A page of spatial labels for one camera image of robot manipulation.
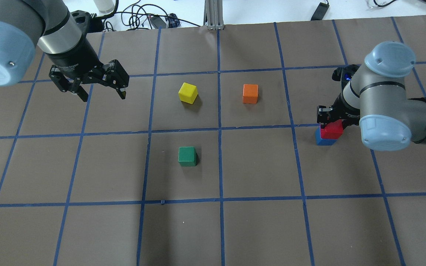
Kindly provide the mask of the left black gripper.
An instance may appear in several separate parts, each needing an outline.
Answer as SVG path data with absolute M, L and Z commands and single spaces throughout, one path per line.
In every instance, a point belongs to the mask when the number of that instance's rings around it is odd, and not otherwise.
M 122 100 L 126 98 L 129 75 L 125 68 L 118 59 L 102 64 L 86 37 L 81 37 L 72 49 L 48 54 L 48 57 L 53 62 L 48 76 L 59 91 L 70 92 L 87 102 L 89 94 L 81 86 L 81 81 L 87 80 L 88 84 L 114 89 Z

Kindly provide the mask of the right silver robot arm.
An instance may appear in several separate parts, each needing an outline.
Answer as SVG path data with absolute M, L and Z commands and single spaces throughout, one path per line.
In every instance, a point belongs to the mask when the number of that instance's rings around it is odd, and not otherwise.
M 405 86 L 415 64 L 410 47 L 385 41 L 361 65 L 336 68 L 332 79 L 341 83 L 341 92 L 331 106 L 317 107 L 317 123 L 321 129 L 338 120 L 343 129 L 359 126 L 362 143 L 372 150 L 426 145 L 426 97 L 407 98 Z

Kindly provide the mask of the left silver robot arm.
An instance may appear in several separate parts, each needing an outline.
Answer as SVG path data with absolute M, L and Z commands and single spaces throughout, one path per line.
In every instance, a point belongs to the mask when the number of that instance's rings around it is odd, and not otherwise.
M 82 85 L 98 83 L 125 99 L 129 75 L 118 60 L 99 60 L 87 40 L 92 20 L 62 0 L 0 0 L 0 86 L 22 81 L 39 47 L 53 63 L 48 75 L 59 91 L 86 102 Z

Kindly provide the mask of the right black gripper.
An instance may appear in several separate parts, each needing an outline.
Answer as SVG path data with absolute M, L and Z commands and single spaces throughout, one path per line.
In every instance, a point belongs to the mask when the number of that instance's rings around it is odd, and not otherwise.
M 331 106 L 317 106 L 317 123 L 327 125 L 338 120 L 342 120 L 343 130 L 348 126 L 358 126 L 360 120 L 360 110 L 350 106 L 342 93 Z

